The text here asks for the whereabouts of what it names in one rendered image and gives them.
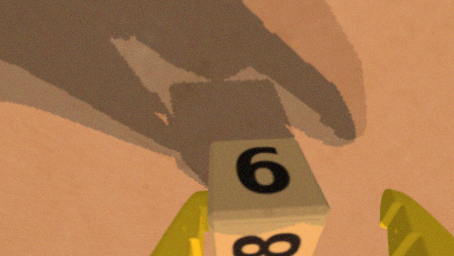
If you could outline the tan number cube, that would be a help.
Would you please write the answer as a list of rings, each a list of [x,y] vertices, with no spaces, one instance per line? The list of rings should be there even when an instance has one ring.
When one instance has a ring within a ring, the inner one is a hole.
[[[210,145],[212,256],[312,256],[330,210],[294,138]]]

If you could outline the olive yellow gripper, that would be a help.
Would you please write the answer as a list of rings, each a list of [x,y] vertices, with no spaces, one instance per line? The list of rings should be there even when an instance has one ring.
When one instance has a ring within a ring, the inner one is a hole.
[[[208,191],[185,202],[150,256],[203,256]],[[380,227],[387,229],[389,256],[454,256],[454,236],[408,195],[385,189]]]

